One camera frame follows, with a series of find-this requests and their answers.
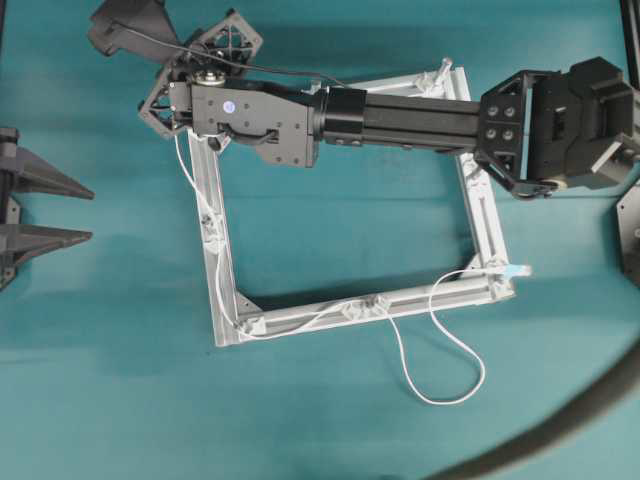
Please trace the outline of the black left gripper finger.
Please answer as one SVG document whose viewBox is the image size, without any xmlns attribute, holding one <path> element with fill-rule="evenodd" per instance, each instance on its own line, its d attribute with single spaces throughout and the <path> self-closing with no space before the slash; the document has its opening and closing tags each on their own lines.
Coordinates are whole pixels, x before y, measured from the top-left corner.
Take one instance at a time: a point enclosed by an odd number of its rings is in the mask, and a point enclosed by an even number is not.
<svg viewBox="0 0 640 480">
<path fill-rule="evenodd" d="M 93 191 L 19 146 L 18 142 L 19 131 L 16 128 L 1 128 L 1 172 L 9 175 L 12 191 L 94 199 Z"/>
<path fill-rule="evenodd" d="M 93 234 L 25 224 L 1 225 L 1 289 L 15 278 L 18 268 L 33 258 L 86 242 Z"/>
</svg>

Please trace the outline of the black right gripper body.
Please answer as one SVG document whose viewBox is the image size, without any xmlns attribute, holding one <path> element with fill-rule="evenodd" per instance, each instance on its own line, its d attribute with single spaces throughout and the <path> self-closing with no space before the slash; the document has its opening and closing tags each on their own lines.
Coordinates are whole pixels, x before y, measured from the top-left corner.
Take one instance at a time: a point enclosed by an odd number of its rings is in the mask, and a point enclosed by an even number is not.
<svg viewBox="0 0 640 480">
<path fill-rule="evenodd" d="M 262 43 L 261 35 L 235 9 L 216 25 L 194 31 L 161 64 L 153 87 L 138 106 L 140 119 L 165 139 L 176 136 L 192 125 L 191 87 L 243 76 L 242 67 L 252 62 Z"/>
</svg>

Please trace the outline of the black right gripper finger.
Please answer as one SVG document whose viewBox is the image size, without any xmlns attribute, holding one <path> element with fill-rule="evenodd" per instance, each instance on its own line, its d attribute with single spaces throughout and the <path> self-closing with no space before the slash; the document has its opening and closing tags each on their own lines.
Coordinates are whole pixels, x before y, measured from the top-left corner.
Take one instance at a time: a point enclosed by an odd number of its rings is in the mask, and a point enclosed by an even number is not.
<svg viewBox="0 0 640 480">
<path fill-rule="evenodd" d="M 106 57 L 124 50 L 158 64 L 168 61 L 175 52 L 172 45 L 179 42 L 171 27 L 123 26 L 117 22 L 108 26 L 94 24 L 88 32 L 88 39 Z"/>
<path fill-rule="evenodd" d="M 105 40 L 117 25 L 159 40 L 175 42 L 175 30 L 163 1 L 107 0 L 90 17 L 89 38 Z"/>
</svg>

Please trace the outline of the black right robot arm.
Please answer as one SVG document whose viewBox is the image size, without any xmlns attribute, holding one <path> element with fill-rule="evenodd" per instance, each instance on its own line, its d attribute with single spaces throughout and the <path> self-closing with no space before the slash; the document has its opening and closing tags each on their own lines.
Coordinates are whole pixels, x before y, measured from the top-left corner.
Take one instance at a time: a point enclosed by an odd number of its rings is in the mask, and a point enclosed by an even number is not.
<svg viewBox="0 0 640 480">
<path fill-rule="evenodd" d="M 522 70 L 479 101 L 372 93 L 331 80 L 308 93 L 251 80 L 261 36 L 235 11 L 180 41 L 161 1 L 106 1 L 88 38 L 159 65 L 140 118 L 171 138 L 189 129 L 271 164 L 312 167 L 320 143 L 470 153 L 513 197 L 622 183 L 639 161 L 639 93 L 596 57 L 567 72 Z"/>
</svg>

